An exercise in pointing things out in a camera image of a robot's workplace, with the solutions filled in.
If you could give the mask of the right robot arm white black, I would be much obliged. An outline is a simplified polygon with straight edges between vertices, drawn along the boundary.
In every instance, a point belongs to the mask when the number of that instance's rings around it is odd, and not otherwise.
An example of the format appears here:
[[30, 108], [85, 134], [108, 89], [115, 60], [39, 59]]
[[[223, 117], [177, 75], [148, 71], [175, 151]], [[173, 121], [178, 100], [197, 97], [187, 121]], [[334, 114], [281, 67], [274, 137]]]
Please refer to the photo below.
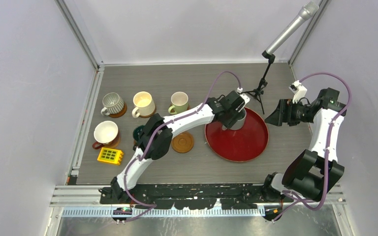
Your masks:
[[275, 111], [265, 119], [267, 124], [274, 126], [306, 122], [312, 138], [309, 148], [283, 174], [274, 172], [266, 177], [261, 189], [264, 200], [282, 200], [285, 190], [293, 190], [307, 200], [319, 202], [343, 176], [345, 168], [338, 163], [336, 144], [347, 112], [338, 96], [339, 91], [324, 88], [311, 104], [281, 99]]

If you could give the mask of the small dark wooden coaster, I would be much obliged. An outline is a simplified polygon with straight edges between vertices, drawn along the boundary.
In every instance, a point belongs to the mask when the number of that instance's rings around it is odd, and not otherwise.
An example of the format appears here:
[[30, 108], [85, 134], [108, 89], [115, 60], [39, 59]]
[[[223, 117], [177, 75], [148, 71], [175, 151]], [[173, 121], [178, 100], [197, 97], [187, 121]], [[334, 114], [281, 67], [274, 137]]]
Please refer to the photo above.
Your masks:
[[127, 112], [127, 104], [125, 103], [123, 109], [119, 113], [110, 114], [109, 117], [119, 118], [119, 117], [123, 116], [126, 112]]

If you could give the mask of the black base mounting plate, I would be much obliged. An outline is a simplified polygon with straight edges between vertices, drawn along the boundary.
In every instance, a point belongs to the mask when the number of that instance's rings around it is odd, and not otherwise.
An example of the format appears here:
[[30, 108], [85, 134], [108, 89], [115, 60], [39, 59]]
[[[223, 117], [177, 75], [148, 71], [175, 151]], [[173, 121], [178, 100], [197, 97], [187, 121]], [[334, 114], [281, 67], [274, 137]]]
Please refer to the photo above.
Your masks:
[[262, 195], [262, 184], [215, 183], [215, 184], [138, 184], [128, 192], [113, 184], [99, 189], [101, 204], [130, 204], [137, 209], [189, 208], [212, 209], [220, 203], [222, 209], [252, 209], [259, 204], [281, 206], [280, 199]]

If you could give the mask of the white cup red outside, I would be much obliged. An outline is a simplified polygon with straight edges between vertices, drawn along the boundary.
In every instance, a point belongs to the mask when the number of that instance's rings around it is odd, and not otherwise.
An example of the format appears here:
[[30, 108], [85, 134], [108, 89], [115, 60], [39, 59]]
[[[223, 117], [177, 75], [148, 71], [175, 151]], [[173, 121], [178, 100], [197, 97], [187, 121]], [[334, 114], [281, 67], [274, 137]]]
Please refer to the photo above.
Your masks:
[[114, 148], [120, 141], [120, 131], [118, 126], [110, 120], [99, 123], [94, 129], [93, 136], [95, 142], [92, 144], [93, 149], [102, 147]]

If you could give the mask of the yellow toy block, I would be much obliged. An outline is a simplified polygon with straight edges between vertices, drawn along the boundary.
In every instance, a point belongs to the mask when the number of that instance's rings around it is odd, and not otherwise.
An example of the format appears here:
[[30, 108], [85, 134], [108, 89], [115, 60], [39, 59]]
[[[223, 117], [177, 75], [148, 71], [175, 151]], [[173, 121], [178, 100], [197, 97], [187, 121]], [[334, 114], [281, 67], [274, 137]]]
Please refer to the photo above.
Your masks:
[[119, 149], [102, 147], [97, 157], [97, 161], [105, 164], [120, 165], [124, 152]]

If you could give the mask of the large cream mug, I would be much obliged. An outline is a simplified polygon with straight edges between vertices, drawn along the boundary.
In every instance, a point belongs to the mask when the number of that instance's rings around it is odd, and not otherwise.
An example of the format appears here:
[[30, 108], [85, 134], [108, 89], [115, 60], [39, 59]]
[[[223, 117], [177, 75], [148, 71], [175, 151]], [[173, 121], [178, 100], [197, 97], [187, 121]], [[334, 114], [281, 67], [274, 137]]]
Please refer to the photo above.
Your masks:
[[156, 109], [151, 94], [146, 91], [136, 93], [133, 97], [133, 104], [134, 109], [131, 112], [133, 118], [139, 118], [140, 115], [149, 115]]

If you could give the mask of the grey striped ribbed cup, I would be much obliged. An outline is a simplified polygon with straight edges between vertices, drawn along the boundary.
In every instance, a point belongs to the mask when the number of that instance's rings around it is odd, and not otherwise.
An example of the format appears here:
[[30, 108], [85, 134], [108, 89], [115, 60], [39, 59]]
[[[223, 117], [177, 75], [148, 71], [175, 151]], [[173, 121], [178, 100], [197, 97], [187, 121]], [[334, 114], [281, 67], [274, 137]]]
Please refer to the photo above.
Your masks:
[[103, 116], [119, 113], [123, 109], [124, 104], [124, 100], [117, 93], [108, 93], [102, 99], [103, 108], [100, 113]]

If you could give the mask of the aluminium front rail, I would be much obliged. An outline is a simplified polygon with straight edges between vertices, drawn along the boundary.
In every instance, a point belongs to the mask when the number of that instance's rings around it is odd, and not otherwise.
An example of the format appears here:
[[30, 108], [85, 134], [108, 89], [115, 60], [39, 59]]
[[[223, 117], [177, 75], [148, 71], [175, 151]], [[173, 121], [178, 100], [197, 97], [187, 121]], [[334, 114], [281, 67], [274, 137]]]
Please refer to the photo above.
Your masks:
[[[99, 206], [103, 185], [58, 185], [50, 200], [50, 207], [90, 207]], [[346, 205], [341, 186], [334, 186], [328, 193], [326, 204]]]

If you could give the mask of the silver microphone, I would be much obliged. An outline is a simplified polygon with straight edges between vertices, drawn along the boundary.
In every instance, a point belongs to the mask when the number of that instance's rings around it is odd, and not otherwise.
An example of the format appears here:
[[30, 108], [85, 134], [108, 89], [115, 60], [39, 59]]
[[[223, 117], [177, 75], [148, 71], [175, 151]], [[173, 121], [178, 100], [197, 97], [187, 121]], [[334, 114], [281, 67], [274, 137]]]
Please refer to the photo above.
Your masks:
[[319, 5], [313, 1], [305, 4], [288, 24], [288, 26], [276, 37], [276, 39], [262, 52], [262, 56], [270, 59], [274, 52], [281, 47], [307, 20], [313, 17], [319, 9]]

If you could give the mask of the brown ringed wooden coaster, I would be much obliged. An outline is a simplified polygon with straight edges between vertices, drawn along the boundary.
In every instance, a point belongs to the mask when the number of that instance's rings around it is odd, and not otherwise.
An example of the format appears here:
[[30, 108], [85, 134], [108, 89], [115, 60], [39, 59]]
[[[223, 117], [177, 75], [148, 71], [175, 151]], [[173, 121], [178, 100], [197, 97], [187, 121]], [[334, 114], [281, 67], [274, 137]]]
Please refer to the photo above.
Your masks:
[[189, 132], [183, 132], [172, 139], [172, 148], [178, 153], [187, 153], [194, 146], [194, 138]]
[[146, 115], [146, 116], [143, 116], [143, 115], [140, 115], [139, 117], [140, 118], [150, 118], [150, 117], [152, 117], [155, 113], [156, 113], [156, 109], [151, 113], [151, 114], [149, 114], [149, 115]]
[[176, 115], [176, 114], [179, 114], [179, 113], [180, 113], [180, 112], [176, 112], [174, 109], [172, 109], [172, 110], [170, 111], [170, 114], [171, 114], [171, 115]]

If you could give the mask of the light green cup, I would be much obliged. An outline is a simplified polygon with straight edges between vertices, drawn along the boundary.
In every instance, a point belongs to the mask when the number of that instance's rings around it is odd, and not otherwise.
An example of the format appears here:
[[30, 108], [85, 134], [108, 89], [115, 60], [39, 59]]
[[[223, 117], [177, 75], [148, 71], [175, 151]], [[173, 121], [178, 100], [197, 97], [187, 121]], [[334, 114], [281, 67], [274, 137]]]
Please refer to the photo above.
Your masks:
[[175, 92], [171, 96], [171, 106], [168, 109], [168, 113], [172, 109], [174, 109], [176, 112], [184, 112], [189, 107], [189, 97], [186, 93], [182, 91]]

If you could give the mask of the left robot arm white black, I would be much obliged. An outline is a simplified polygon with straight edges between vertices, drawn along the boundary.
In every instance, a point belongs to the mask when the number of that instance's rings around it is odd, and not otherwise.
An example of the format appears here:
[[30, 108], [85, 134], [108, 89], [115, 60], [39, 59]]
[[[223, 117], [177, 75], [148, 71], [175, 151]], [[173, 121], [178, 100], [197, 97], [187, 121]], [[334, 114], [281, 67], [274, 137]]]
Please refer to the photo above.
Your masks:
[[246, 94], [233, 90], [218, 98], [207, 97], [203, 103], [177, 115], [162, 117], [154, 114], [145, 124], [131, 160], [111, 180], [112, 197], [120, 204], [127, 203], [140, 176], [153, 161], [168, 153], [173, 138], [215, 121], [230, 129], [241, 119], [242, 110], [249, 101]]

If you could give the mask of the grey blue cup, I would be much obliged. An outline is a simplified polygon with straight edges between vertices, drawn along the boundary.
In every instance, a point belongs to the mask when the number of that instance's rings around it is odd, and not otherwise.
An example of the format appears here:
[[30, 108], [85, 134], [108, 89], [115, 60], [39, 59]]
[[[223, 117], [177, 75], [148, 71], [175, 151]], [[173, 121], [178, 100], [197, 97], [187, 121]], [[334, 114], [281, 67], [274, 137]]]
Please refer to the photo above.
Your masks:
[[243, 126], [244, 126], [244, 123], [245, 123], [245, 120], [246, 120], [246, 116], [247, 116], [247, 112], [245, 109], [243, 109], [241, 112], [240, 112], [241, 116], [239, 117], [239, 119], [237, 120], [237, 122], [233, 125], [233, 130], [239, 130], [241, 129]]

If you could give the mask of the dark teal cup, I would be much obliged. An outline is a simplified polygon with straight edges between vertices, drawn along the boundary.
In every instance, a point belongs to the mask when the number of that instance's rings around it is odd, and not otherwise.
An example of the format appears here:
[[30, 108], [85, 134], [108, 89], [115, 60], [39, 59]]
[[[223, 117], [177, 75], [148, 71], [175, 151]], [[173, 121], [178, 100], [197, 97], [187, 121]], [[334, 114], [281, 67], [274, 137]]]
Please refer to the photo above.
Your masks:
[[143, 129], [144, 129], [144, 125], [140, 125], [133, 130], [132, 136], [135, 142], [139, 141], [140, 134], [142, 133]]

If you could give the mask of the red round tray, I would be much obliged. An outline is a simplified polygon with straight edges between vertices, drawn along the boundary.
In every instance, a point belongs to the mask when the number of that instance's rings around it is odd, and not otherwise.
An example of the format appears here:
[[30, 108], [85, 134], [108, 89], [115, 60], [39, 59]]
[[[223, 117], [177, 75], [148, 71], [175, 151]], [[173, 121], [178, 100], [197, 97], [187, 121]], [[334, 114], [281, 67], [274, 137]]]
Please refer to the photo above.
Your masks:
[[260, 156], [269, 142], [269, 131], [263, 118], [246, 108], [246, 119], [238, 130], [224, 130], [217, 122], [205, 125], [205, 138], [211, 150], [232, 162], [247, 162]]

